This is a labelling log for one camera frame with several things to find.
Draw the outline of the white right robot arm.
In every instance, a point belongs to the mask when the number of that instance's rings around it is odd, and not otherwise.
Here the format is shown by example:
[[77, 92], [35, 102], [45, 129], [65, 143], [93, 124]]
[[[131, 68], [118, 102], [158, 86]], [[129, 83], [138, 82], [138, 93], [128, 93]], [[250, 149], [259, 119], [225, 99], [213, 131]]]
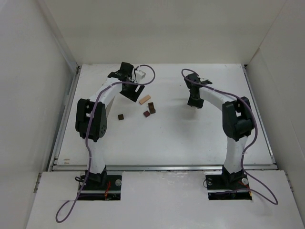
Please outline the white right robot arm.
[[255, 125], [248, 98], [237, 99], [232, 95], [208, 88], [210, 81], [201, 81], [196, 73], [184, 77], [190, 96], [188, 105], [201, 109], [208, 101], [222, 112], [222, 127], [227, 136], [226, 159], [219, 175], [207, 175], [209, 190], [234, 190], [244, 188], [241, 185], [246, 175], [242, 170], [242, 156], [248, 137]]

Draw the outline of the light long wood block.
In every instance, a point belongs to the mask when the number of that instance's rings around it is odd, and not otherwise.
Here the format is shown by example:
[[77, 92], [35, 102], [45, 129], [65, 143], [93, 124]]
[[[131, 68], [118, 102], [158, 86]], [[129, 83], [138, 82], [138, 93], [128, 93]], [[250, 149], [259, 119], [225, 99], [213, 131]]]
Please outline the light long wood block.
[[145, 102], [149, 101], [150, 99], [151, 97], [149, 95], [146, 95], [145, 97], [139, 100], [139, 104], [143, 105]]

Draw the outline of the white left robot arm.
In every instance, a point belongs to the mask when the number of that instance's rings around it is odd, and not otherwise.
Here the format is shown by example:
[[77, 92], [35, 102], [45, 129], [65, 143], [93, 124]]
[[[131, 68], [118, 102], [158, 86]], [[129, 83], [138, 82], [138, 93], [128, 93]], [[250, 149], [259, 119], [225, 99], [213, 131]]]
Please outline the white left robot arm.
[[103, 187], [107, 182], [107, 169], [103, 153], [94, 146], [107, 130], [106, 108], [121, 94], [136, 102], [145, 88], [141, 80], [146, 73], [130, 63], [122, 62], [119, 70], [111, 72], [100, 87], [90, 98], [81, 98], [77, 102], [75, 129], [85, 140], [89, 154], [86, 174], [80, 178], [85, 187]]

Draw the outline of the dark brown L block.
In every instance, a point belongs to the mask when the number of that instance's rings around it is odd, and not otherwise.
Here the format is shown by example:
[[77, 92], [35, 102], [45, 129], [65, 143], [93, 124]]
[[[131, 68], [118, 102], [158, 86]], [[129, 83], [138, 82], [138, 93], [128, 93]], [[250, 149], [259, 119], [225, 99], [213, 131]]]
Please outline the dark brown L block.
[[149, 112], [150, 112], [151, 114], [156, 113], [156, 110], [155, 110], [155, 107], [154, 107], [154, 103], [153, 103], [153, 102], [148, 103], [148, 108], [149, 108]]

